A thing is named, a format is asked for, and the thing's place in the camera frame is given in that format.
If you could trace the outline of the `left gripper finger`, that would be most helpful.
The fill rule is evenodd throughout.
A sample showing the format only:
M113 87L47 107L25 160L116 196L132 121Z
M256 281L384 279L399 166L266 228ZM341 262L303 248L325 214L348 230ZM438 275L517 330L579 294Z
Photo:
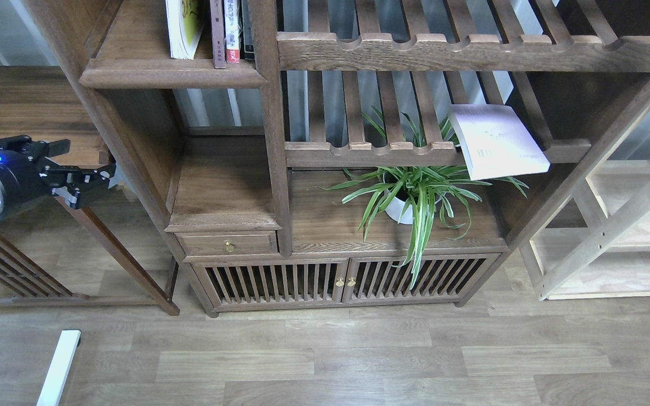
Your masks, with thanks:
M13 151L17 157L23 157L33 164L38 170L56 169L61 167L52 160L52 157L67 154L71 141L61 139L54 142L34 141L28 135L18 135L0 138L0 150Z
M50 162L43 167L39 177L51 188L53 196L61 196L70 208L80 210L105 195L115 172L116 164L81 169L75 165Z

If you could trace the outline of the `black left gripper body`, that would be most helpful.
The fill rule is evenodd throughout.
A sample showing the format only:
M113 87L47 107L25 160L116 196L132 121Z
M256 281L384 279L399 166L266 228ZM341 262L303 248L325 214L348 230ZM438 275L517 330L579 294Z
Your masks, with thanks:
M28 210L51 193L40 173L49 151L0 150L0 221Z

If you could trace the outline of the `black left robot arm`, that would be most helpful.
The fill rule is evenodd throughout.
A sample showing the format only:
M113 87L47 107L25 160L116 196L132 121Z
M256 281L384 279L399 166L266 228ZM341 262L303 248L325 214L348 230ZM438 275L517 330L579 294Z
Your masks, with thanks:
M115 162L82 169L57 164L53 157L69 152L70 140L33 141L18 135L0 139L0 221L21 215L46 196L57 196L72 210L83 210L111 188Z

